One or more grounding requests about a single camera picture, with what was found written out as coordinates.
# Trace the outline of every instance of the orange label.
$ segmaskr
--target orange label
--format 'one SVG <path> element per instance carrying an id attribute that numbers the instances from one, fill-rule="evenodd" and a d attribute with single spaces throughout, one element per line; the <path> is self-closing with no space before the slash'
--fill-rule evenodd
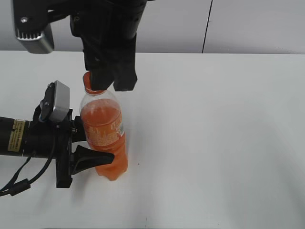
<path id="1" fill-rule="evenodd" d="M 107 125 L 92 126 L 84 123 L 87 139 L 94 146 L 108 146 L 118 141 L 124 134 L 122 114 Z"/>

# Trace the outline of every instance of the orange soda bottle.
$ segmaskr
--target orange soda bottle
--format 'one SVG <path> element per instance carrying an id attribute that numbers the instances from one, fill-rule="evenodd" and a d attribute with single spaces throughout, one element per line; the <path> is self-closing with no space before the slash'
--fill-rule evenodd
<path id="1" fill-rule="evenodd" d="M 81 102 L 81 119 L 87 142 L 92 150 L 114 154 L 111 164 L 95 169 L 100 176 L 116 180 L 128 164 L 120 105 L 111 92 L 91 90 L 90 72 L 83 81 L 86 95 Z"/>

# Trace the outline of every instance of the bottle cap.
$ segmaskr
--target bottle cap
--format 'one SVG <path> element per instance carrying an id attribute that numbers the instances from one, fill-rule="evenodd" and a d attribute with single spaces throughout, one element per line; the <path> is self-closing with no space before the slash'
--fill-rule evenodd
<path id="1" fill-rule="evenodd" d="M 98 90 L 98 91 L 93 91 L 91 89 L 91 83 L 90 83 L 90 72 L 86 72 L 86 74 L 83 76 L 82 80 L 84 82 L 85 90 L 88 94 L 101 94 L 104 92 L 104 90 Z"/>

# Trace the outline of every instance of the gray wall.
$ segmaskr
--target gray wall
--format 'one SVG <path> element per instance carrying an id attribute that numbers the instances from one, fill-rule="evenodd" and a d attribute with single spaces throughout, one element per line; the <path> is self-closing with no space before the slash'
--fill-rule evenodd
<path id="1" fill-rule="evenodd" d="M 201 53 L 210 0 L 149 2 L 138 30 L 138 52 Z M 69 18 L 52 24 L 57 51 L 81 51 L 70 32 Z M 14 39 L 10 0 L 0 1 L 0 50 L 23 50 Z"/>
<path id="2" fill-rule="evenodd" d="M 305 53 L 304 0 L 213 0 L 205 53 Z"/>
<path id="3" fill-rule="evenodd" d="M 138 52 L 305 53 L 304 0 L 156 0 L 138 30 Z M 57 51 L 80 51 L 69 19 L 52 24 Z M 0 1 L 0 50 L 14 39 L 10 0 Z"/>

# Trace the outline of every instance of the black cable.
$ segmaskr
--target black cable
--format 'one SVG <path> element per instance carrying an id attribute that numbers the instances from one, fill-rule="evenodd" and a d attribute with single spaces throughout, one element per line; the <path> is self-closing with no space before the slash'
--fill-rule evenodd
<path id="1" fill-rule="evenodd" d="M 8 189 L 8 190 L 7 191 L 2 191 L 2 192 L 0 191 L 0 197 L 6 196 L 8 194 L 11 194 L 13 196 L 13 195 L 16 195 L 16 194 L 18 194 L 22 191 L 25 191 L 26 189 L 29 189 L 31 187 L 32 183 L 34 183 L 36 180 L 38 180 L 42 176 L 42 174 L 49 167 L 49 165 L 50 165 L 50 163 L 53 159 L 53 156 L 55 154 L 56 140 L 57 140 L 56 131 L 54 130 L 52 150 L 50 152 L 48 160 L 46 161 L 46 163 L 44 164 L 42 169 L 39 171 L 39 173 L 36 176 L 34 176 L 30 181 L 28 179 L 25 179 L 25 180 L 23 180 L 19 183 L 15 183 L 15 181 L 17 180 L 18 175 L 19 175 L 20 171 L 22 170 L 22 168 L 30 161 L 31 157 L 28 157 L 26 162 L 21 166 L 20 169 L 17 170 L 17 172 L 15 173 L 13 178 L 8 182 L 8 184 L 4 188 L 1 189 L 1 190 L 6 190 L 6 189 Z"/>
<path id="2" fill-rule="evenodd" d="M 27 158 L 25 163 L 17 170 L 17 172 L 14 174 L 12 179 L 6 184 L 6 186 L 4 186 L 2 189 L 0 189 L 0 192 L 10 189 L 15 184 L 16 180 L 18 179 L 19 173 L 21 172 L 23 167 L 30 161 L 30 159 L 31 159 L 31 156 Z"/>
<path id="3" fill-rule="evenodd" d="M 48 157 L 48 160 L 44 164 L 44 166 L 42 167 L 40 172 L 29 181 L 30 184 L 32 184 L 36 180 L 38 180 L 42 176 L 42 174 L 47 170 L 47 168 L 49 167 L 49 165 L 51 164 L 51 161 L 53 159 L 53 156 L 54 156 L 54 153 L 55 153 L 55 149 L 56 149 L 56 132 L 54 131 L 54 134 L 53 134 L 53 147 L 52 147 L 51 153 L 50 153 L 50 155 Z"/>
<path id="4" fill-rule="evenodd" d="M 6 195 L 8 195 L 9 193 L 10 193 L 9 191 L 0 192 L 0 197 L 6 196 Z"/>

